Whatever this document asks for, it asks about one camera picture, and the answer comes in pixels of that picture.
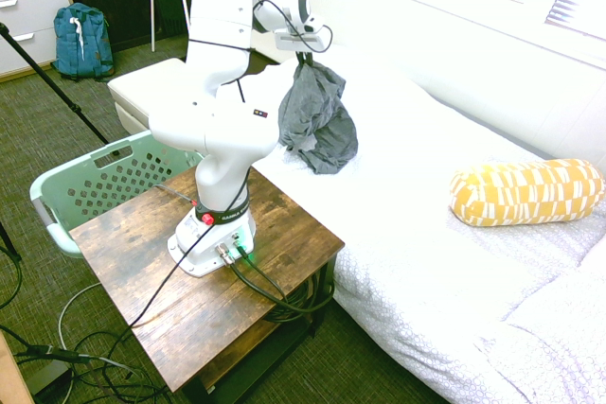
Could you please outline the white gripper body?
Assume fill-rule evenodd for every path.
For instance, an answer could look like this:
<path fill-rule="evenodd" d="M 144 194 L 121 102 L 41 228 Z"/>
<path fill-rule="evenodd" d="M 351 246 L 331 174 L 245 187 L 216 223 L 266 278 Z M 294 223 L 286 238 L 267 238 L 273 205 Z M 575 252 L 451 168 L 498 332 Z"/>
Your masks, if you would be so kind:
<path fill-rule="evenodd" d="M 299 35 L 290 33 L 287 29 L 275 32 L 276 48 L 294 52 L 325 52 L 330 47 L 330 30 L 322 27 L 316 32 L 306 32 Z"/>

